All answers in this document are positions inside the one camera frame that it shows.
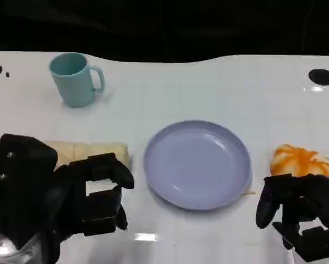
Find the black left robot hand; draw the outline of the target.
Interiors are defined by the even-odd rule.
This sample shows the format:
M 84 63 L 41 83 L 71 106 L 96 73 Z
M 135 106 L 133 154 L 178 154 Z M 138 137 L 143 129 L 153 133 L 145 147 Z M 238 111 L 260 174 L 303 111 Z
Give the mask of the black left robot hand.
M 61 242 L 74 234 L 108 234 L 128 226 L 122 190 L 135 185 L 131 171 L 114 153 L 89 156 L 62 165 L 52 174 L 44 223 L 47 263 L 56 263 Z

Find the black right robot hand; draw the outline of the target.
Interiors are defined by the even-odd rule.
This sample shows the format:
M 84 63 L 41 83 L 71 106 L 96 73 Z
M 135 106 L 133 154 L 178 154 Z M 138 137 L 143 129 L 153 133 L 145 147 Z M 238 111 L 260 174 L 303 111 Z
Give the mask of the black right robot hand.
M 260 229 L 273 225 L 284 247 L 294 249 L 305 262 L 329 258 L 329 178 L 264 178 L 255 219 Z

